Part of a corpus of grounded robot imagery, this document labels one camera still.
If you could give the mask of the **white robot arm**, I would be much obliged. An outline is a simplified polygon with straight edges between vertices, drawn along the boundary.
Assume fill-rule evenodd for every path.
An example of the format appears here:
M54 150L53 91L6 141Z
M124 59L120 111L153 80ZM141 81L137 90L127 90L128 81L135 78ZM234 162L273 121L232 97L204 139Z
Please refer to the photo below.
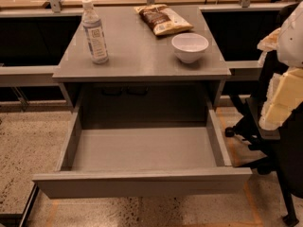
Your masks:
M267 131L276 130L303 102L303 2L300 2L282 26L258 43L258 49L275 50L277 60L288 66L282 75L273 74L258 124Z

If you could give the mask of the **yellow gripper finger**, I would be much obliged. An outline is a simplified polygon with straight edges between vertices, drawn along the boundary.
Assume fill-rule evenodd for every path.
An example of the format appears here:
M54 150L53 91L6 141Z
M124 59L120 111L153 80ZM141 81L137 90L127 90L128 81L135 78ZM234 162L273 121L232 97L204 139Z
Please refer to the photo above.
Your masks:
M266 97L258 123L262 129L273 131L303 102L303 69L290 67L282 75L273 74Z
M261 54L258 59L258 65L263 65L268 52L274 51L277 49L277 39L280 32L280 28L275 29L265 38L259 41L257 49L261 51Z

